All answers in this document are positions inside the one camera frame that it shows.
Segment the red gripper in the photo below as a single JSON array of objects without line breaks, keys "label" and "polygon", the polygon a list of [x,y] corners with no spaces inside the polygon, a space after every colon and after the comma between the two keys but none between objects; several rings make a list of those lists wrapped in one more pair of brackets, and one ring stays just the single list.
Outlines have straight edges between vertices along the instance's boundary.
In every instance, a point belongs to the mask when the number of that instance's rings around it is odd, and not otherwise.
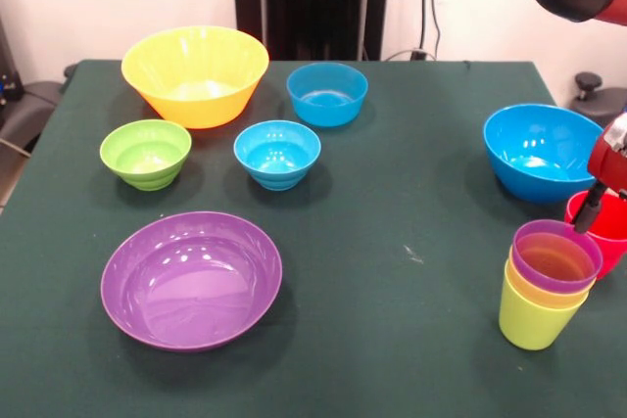
[{"label": "red gripper", "polygon": [[572,218],[574,230],[586,233],[601,212],[606,187],[626,190],[626,114],[615,118],[598,138],[589,158],[588,171],[597,180]]}]

